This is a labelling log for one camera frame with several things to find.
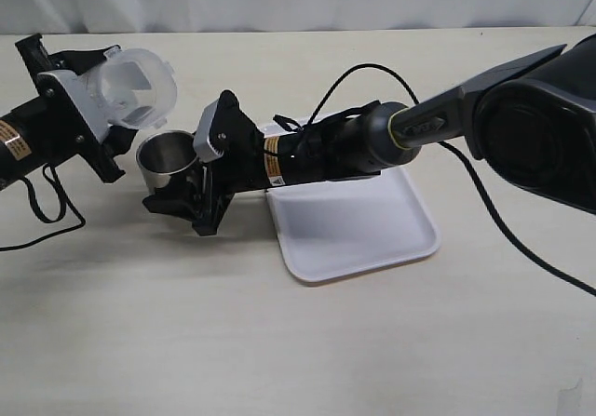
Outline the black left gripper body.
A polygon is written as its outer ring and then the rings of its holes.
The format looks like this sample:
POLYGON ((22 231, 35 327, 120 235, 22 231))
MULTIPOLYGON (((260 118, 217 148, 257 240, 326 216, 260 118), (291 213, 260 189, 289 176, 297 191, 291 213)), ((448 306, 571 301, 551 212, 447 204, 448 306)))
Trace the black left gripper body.
POLYGON ((15 177, 79 155, 102 182, 117 181, 125 172, 115 157, 130 149, 133 132, 110 125, 80 79, 107 62, 108 49, 49 54, 41 34, 22 38, 15 47, 38 93, 15 109, 15 129, 30 150, 15 158, 15 177))

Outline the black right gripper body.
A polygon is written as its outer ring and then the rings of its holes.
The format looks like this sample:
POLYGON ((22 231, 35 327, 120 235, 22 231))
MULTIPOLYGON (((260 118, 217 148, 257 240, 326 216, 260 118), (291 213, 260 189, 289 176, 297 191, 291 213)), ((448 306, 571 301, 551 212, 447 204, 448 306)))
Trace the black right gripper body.
POLYGON ((264 134, 241 110, 237 96, 229 89, 219 97, 214 130, 222 158, 201 166, 203 199, 201 215, 192 222, 198 235, 216 235, 233 197, 237 193, 263 189, 267 186, 264 175, 264 134))

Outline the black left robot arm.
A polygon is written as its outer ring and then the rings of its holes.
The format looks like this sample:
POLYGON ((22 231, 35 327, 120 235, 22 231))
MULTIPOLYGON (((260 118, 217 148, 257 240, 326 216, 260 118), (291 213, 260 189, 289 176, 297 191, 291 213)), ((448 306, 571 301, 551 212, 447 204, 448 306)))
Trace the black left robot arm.
POLYGON ((107 62, 119 45, 49 54, 41 34, 15 43, 38 96, 1 117, 1 181, 7 186, 49 164, 82 157, 104 183, 125 171, 115 159, 126 154, 137 132, 108 122, 80 76, 107 62))

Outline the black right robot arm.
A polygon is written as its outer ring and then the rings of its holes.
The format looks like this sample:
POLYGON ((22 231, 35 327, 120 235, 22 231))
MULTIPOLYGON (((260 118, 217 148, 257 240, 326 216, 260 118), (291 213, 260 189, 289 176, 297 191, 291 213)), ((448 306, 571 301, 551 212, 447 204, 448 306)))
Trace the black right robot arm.
POLYGON ((305 122, 276 115, 266 136, 226 90, 178 150, 180 168, 151 189, 147 210, 214 235, 239 193, 364 180, 463 138, 505 181, 566 206, 595 209, 595 39, 495 66, 413 106, 372 101, 305 122))

